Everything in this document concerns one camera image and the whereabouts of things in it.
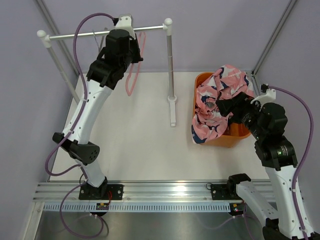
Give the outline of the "pink shark print shorts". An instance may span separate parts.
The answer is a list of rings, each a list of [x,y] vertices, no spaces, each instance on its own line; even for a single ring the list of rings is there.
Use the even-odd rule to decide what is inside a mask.
[[[221,116],[216,101],[231,99],[241,92],[252,97],[253,83],[245,71],[229,64],[212,72],[196,88],[195,113],[191,122],[191,136],[195,144],[227,135],[225,131],[234,122],[229,117]]]

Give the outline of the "grey metal hanger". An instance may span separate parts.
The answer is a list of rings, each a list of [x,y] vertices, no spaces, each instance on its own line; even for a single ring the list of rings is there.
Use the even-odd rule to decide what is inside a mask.
[[[101,40],[98,41],[98,36],[96,35],[96,33],[94,31],[93,31],[93,37],[94,37],[95,43],[97,45],[98,52],[100,52],[103,47],[104,37],[102,36]]]

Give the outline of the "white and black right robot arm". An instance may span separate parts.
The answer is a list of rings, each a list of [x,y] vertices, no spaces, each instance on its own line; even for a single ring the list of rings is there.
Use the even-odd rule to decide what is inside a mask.
[[[285,109],[243,92],[231,99],[219,99],[216,105],[222,116],[232,114],[255,138],[255,153],[269,177],[276,207],[256,190],[245,173],[228,178],[228,196],[240,197],[246,203],[260,222],[266,240],[318,240],[320,234],[311,226],[301,196],[296,152],[284,136],[288,122]]]

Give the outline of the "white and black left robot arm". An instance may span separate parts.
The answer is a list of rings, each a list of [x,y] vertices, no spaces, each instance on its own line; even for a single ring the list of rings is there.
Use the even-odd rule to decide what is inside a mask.
[[[87,182],[79,199],[100,200],[110,196],[108,180],[98,163],[100,147],[90,142],[91,131],[103,104],[115,89],[130,64],[141,62],[140,35],[114,29],[105,37],[105,46],[91,63],[84,80],[83,99],[71,122],[52,139],[83,169]]]

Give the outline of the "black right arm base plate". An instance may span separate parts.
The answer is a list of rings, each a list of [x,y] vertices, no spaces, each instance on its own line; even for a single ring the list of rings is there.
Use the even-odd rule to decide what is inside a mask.
[[[209,184],[212,200],[228,200],[235,201],[241,200],[241,198],[231,189],[227,184]]]

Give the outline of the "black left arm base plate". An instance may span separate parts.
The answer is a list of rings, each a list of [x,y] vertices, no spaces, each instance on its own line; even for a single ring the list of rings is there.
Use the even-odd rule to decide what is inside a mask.
[[[80,187],[80,192],[78,195],[79,200],[115,200],[120,201],[123,199],[123,184],[107,184],[101,185],[96,188],[89,184],[85,184]]]

